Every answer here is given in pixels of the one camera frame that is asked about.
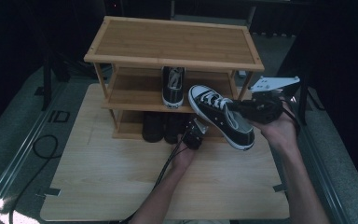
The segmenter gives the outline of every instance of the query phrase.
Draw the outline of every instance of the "forearm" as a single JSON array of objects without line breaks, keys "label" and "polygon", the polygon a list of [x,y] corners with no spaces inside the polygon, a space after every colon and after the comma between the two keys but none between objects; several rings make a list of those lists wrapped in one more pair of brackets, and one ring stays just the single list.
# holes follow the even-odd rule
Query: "forearm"
[{"label": "forearm", "polygon": [[173,192],[185,171],[170,170],[149,194],[131,220],[134,223],[162,223],[168,212]]},{"label": "forearm", "polygon": [[297,147],[282,155],[292,223],[329,223]]}]

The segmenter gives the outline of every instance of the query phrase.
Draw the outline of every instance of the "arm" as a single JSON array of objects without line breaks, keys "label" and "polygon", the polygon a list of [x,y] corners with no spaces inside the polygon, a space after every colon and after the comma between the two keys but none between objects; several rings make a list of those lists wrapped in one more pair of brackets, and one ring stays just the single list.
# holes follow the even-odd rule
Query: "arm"
[{"label": "arm", "polygon": [[134,223],[162,223],[170,206],[173,192],[177,184],[185,174],[187,167],[194,158],[194,150],[186,149],[186,145],[182,143],[177,150],[180,152],[172,160],[172,168],[161,180],[153,191],[147,196],[132,220]]},{"label": "arm", "polygon": [[270,124],[251,123],[261,130],[282,158],[292,223],[329,223],[298,149],[293,121],[283,113]]}]

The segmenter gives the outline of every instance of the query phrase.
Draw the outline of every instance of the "dark background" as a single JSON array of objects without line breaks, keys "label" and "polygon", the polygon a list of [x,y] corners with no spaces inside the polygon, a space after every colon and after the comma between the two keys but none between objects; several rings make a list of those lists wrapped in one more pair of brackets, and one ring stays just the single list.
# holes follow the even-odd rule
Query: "dark background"
[{"label": "dark background", "polygon": [[[103,14],[163,20],[171,16],[167,0],[124,0],[123,5],[114,0],[25,2],[50,47],[77,62],[82,61]],[[358,170],[358,1],[183,0],[177,1],[176,12],[246,19],[251,6],[257,6],[254,33],[296,35],[279,75],[310,76]],[[0,1],[0,115],[42,64],[42,50],[18,5]]]}]

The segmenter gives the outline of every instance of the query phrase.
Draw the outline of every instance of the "wooden platform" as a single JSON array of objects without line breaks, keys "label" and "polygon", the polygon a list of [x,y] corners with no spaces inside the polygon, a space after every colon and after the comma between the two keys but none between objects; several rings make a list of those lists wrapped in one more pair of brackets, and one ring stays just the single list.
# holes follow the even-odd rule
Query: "wooden platform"
[{"label": "wooden platform", "polygon": [[[41,217],[48,221],[120,220],[134,212],[158,178],[171,146],[164,141],[112,138],[113,121],[101,108],[103,91],[92,84],[80,107]],[[205,142],[174,193],[167,219],[289,217],[288,202],[269,146],[238,151]]]}]

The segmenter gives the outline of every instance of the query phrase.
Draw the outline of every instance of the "black sneaker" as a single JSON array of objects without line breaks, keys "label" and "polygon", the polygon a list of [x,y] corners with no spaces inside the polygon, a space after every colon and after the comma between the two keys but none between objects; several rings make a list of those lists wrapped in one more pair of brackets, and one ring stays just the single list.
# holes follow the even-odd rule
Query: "black sneaker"
[{"label": "black sneaker", "polygon": [[146,142],[155,143],[164,137],[164,114],[160,112],[144,112],[142,137]]},{"label": "black sneaker", "polygon": [[211,122],[236,149],[247,150],[255,142],[253,126],[239,112],[228,110],[226,103],[232,103],[216,91],[205,86],[193,86],[188,92],[188,101],[193,110],[203,119]]},{"label": "black sneaker", "polygon": [[183,104],[184,67],[162,67],[162,102],[171,109]]},{"label": "black sneaker", "polygon": [[179,133],[184,133],[190,114],[186,113],[168,113],[167,122],[165,123],[164,139],[169,144],[177,143]]}]

